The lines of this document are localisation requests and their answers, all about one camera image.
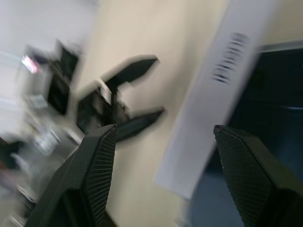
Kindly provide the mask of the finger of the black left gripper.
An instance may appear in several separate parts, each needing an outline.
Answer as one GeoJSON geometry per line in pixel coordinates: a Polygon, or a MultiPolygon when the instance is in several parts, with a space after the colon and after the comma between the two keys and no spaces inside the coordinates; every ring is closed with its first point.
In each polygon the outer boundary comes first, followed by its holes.
{"type": "Polygon", "coordinates": [[[139,114],[126,122],[117,125],[116,141],[133,138],[142,131],[156,123],[156,121],[165,113],[164,107],[159,107],[148,113],[139,114]]]}
{"type": "Polygon", "coordinates": [[[132,83],[144,76],[158,62],[159,59],[156,56],[143,56],[137,59],[130,58],[107,72],[101,80],[111,92],[114,92],[122,84],[132,83]]]}

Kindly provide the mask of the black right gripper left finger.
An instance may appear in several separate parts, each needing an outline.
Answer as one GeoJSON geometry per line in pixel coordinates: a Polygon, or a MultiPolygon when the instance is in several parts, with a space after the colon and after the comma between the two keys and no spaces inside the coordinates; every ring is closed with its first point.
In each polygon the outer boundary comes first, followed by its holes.
{"type": "Polygon", "coordinates": [[[116,125],[93,130],[54,173],[27,227],[102,227],[116,150],[116,125]]]}

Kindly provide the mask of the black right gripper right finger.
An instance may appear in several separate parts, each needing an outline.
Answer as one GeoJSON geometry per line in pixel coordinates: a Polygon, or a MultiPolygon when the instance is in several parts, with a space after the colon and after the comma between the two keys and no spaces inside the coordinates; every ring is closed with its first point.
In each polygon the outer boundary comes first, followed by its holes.
{"type": "Polygon", "coordinates": [[[228,189],[246,227],[301,227],[303,184],[256,136],[214,126],[228,189]]]}

